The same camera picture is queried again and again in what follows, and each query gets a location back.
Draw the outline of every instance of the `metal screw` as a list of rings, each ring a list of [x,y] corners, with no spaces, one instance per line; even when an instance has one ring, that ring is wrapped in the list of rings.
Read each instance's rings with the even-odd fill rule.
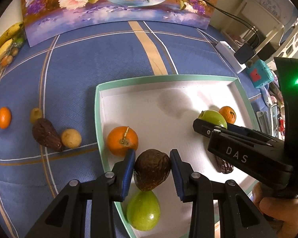
[[[105,173],[106,178],[113,178],[114,176],[115,176],[115,174],[113,172],[106,172]]]
[[[191,174],[191,176],[192,176],[193,178],[195,178],[195,179],[198,179],[198,178],[201,177],[201,174],[198,173],[198,172],[193,172],[193,173]]]
[[[228,180],[228,181],[227,181],[227,184],[228,184],[229,186],[235,186],[235,181],[234,181],[234,180]]]
[[[69,182],[69,185],[70,186],[72,186],[72,187],[74,187],[74,186],[76,186],[78,184],[78,180],[71,180],[70,182]]]

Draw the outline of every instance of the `dark brown avocado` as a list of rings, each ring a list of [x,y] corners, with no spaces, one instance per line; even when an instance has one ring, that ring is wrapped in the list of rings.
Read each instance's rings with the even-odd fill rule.
[[[37,119],[32,127],[32,135],[40,145],[53,149],[56,152],[63,151],[64,145],[61,137],[48,119]]]
[[[170,170],[171,160],[166,153],[148,149],[135,162],[135,183],[139,190],[151,191],[167,179]]]
[[[234,166],[231,165],[229,162],[226,162],[225,160],[221,159],[218,156],[215,156],[215,159],[216,159],[216,163],[217,163],[220,171],[223,174],[229,174],[229,173],[233,172]]]

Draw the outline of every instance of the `white tray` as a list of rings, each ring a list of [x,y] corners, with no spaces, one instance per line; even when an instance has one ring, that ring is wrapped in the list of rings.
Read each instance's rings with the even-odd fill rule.
[[[257,129],[258,124],[250,102],[236,78],[209,75],[164,75],[139,77],[103,83],[96,88],[96,135],[104,171],[110,171],[121,157],[106,148],[109,132],[117,126],[129,126],[139,137],[136,157],[147,149],[158,149],[169,155],[177,149],[183,161],[194,171],[217,182],[235,180],[250,192],[254,179],[234,168],[230,174],[218,172],[214,156],[207,151],[208,138],[194,132],[192,123],[201,111],[218,110],[229,105],[237,115],[236,125]],[[172,173],[153,192],[161,207],[157,226],[147,232],[132,228],[126,217],[130,198],[138,191],[132,180],[123,203],[115,203],[131,238],[187,237],[192,204],[177,197]]]

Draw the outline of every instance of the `blue box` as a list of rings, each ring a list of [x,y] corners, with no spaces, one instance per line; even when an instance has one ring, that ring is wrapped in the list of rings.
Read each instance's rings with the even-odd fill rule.
[[[260,88],[274,80],[273,73],[262,60],[257,60],[250,68],[246,69],[246,72],[255,88]]]

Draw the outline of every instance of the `green mango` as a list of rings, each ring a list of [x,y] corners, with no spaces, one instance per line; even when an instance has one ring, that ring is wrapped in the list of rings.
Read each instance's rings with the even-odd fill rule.
[[[227,129],[227,123],[224,117],[217,111],[214,111],[214,110],[202,111],[198,118]]]
[[[139,231],[153,229],[160,218],[160,206],[152,191],[141,191],[128,203],[127,220]]]

